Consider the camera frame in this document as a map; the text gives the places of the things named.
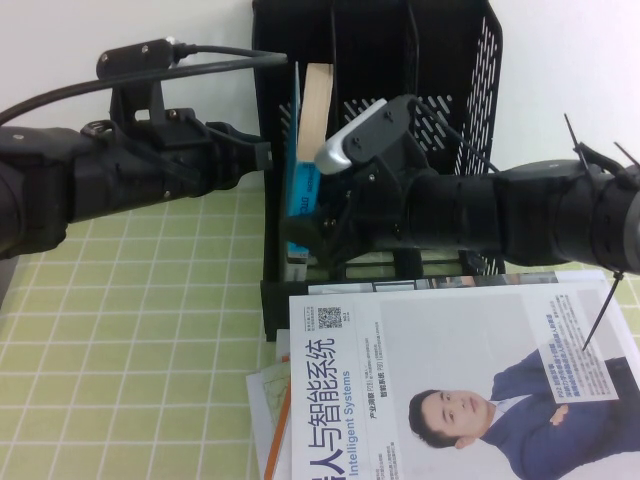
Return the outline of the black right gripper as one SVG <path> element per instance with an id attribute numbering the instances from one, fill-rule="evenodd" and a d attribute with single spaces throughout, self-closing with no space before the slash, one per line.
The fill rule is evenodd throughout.
<path id="1" fill-rule="evenodd" d="M 409 233 L 408 195 L 425 160 L 374 160 L 324 175 L 312 221 L 285 221 L 287 241 L 324 267 L 381 251 L 419 251 Z"/>

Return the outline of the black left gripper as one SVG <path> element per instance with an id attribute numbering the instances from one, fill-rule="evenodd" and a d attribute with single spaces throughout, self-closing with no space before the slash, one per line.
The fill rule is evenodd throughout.
<path id="1" fill-rule="evenodd" d="M 192 109 L 151 109 L 123 118 L 123 204 L 151 206 L 235 188 L 273 167 L 270 142 L 226 122 L 202 122 Z"/>

